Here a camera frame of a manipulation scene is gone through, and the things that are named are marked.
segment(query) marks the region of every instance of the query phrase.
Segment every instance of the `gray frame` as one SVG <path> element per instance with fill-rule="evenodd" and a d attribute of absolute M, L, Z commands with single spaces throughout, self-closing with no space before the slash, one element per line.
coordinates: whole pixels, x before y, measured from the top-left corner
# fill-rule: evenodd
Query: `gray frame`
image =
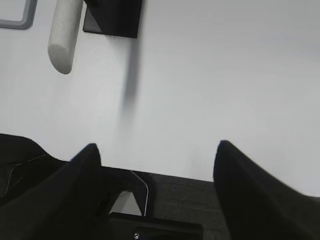
<path fill-rule="evenodd" d="M 22 20 L 5 20 L 0 19 L 0 28 L 5 29 L 28 29 L 34 22 L 37 0 L 26 0 L 24 5 Z"/>

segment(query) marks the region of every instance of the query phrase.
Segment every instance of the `white wall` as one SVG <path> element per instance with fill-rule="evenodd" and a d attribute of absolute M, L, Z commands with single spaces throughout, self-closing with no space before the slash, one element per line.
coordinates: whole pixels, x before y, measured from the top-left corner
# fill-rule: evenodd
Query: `white wall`
<path fill-rule="evenodd" d="M 54 5 L 39 1 L 27 31 L 0 29 L 0 132 L 209 181 L 227 139 L 320 196 L 319 1 L 148 0 L 139 41 L 80 31 L 68 76 L 47 56 Z"/>

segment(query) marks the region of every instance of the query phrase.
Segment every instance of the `white cylindrical handle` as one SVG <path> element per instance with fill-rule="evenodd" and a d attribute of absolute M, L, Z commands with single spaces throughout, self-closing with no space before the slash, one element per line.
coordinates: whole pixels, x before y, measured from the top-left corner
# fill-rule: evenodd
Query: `white cylindrical handle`
<path fill-rule="evenodd" d="M 48 55 L 54 68 L 69 74 L 75 55 L 81 11 L 84 0 L 57 0 L 48 44 Z"/>

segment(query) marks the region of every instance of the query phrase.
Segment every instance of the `dark gray carpet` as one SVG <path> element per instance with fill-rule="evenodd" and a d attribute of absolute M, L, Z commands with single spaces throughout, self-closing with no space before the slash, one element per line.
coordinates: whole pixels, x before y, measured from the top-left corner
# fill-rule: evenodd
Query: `dark gray carpet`
<path fill-rule="evenodd" d="M 154 217 L 202 224 L 204 240 L 230 240 L 212 182 L 150 174 L 157 195 Z"/>

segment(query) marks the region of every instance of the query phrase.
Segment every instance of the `black bracket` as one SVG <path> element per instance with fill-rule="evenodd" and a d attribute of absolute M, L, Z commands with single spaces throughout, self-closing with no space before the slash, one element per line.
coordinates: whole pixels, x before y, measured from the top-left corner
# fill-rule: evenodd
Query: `black bracket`
<path fill-rule="evenodd" d="M 137 38 L 143 0 L 84 0 L 83 31 Z"/>
<path fill-rule="evenodd" d="M 123 192 L 131 192 L 143 217 L 151 218 L 154 212 L 156 185 L 148 173 L 102 167 L 97 173 L 106 184 L 106 198 L 101 202 L 97 215 L 108 215 L 118 196 Z"/>

